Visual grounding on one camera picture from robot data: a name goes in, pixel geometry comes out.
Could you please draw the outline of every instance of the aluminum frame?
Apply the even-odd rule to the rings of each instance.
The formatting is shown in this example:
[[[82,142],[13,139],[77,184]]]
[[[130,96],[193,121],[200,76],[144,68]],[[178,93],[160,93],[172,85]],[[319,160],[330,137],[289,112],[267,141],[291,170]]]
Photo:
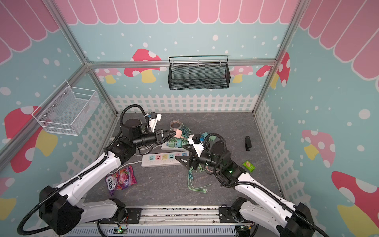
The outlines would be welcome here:
[[[270,85],[271,81],[273,80],[273,78],[276,74],[276,71],[279,68],[280,63],[283,60],[283,57],[284,57],[284,55],[288,49],[288,46],[289,46],[294,34],[296,33],[296,29],[298,28],[299,22],[305,13],[305,10],[307,9],[309,2],[310,2],[310,0],[299,0],[298,1],[298,5],[296,6],[296,10],[295,10],[295,12],[291,18],[291,23],[289,24],[289,26],[287,28],[284,39],[283,39],[282,44],[280,46],[280,49],[278,51],[278,55],[276,56],[276,63],[271,68],[270,73],[268,74],[267,80],[265,81],[265,83],[262,87],[261,93],[259,94],[257,103],[253,109],[253,115],[254,116],[255,116],[255,113],[256,113],[258,107],[260,106],[263,98],[265,97],[265,95],[268,91],[269,85]]]

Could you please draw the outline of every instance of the fox's candy bag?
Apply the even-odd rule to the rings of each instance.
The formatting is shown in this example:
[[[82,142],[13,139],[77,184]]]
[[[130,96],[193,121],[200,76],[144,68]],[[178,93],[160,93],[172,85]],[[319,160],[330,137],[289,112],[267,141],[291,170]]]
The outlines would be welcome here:
[[[109,193],[113,195],[114,191],[122,190],[133,184],[136,184],[136,178],[133,175],[133,168],[131,165],[105,177],[105,183],[108,187]]]

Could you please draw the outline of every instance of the power strip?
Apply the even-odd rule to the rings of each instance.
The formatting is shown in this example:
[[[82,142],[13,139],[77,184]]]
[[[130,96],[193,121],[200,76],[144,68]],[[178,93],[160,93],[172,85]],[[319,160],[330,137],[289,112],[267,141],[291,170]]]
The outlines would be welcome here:
[[[172,150],[172,151],[186,151],[186,149],[178,147],[176,144],[175,144],[175,147],[169,147],[168,146],[168,141],[162,144],[162,148],[161,149],[162,150]]]
[[[190,155],[188,151],[143,155],[141,166],[145,168],[166,165],[180,165],[181,163],[175,159],[175,156],[187,155]]]

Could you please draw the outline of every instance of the yellow mushroom stem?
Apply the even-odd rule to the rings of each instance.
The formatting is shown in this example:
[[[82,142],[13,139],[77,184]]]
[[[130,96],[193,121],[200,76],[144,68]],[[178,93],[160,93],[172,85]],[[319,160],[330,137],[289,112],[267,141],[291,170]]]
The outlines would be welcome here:
[[[143,83],[152,83],[155,82],[157,79],[153,75],[153,70],[148,69],[143,72],[141,72],[142,75],[142,82]]]
[[[240,83],[242,81],[242,74],[238,74],[234,77],[233,83]]]
[[[271,82],[271,88],[276,89],[276,83],[278,82],[278,79],[279,79],[279,75],[275,73],[274,79]]]

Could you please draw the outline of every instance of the white polka dot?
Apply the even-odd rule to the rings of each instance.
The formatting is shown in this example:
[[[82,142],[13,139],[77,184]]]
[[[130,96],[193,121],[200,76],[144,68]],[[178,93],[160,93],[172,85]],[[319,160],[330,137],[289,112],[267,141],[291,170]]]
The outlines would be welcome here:
[[[10,138],[4,138],[3,140],[1,140],[1,142],[3,144],[7,144],[11,139]]]
[[[5,186],[10,187],[14,183],[14,178],[9,178],[5,181]]]
[[[21,109],[21,112],[23,112],[26,115],[29,115],[29,114],[33,113],[33,111],[34,111],[33,106],[25,106],[25,107],[22,107],[20,109]]]
[[[318,143],[317,146],[318,146],[318,148],[320,148],[321,150],[325,148],[325,144],[324,144],[322,141],[320,141],[320,142]]]
[[[11,94],[11,90],[8,87],[3,86],[0,88],[0,93],[2,93],[5,96],[8,96]]]
[[[349,199],[352,203],[355,203],[354,194],[347,188],[342,187],[338,189],[347,199]]]
[[[372,184],[368,184],[365,181],[362,181],[360,179],[356,179],[356,183],[358,187],[362,189],[363,191],[365,191],[366,193],[374,193],[377,190],[376,186]]]
[[[28,161],[32,161],[32,160],[33,160],[33,157],[34,157],[34,150],[35,150],[35,147],[32,147],[32,148],[29,148],[29,149],[25,152],[25,158],[26,158]]]
[[[361,110],[359,112],[359,117],[361,119],[368,119],[370,117],[370,111],[368,109]]]
[[[327,160],[324,160],[324,165],[326,168],[330,168],[330,162]]]
[[[365,147],[362,145],[357,146],[358,151],[364,151]]]

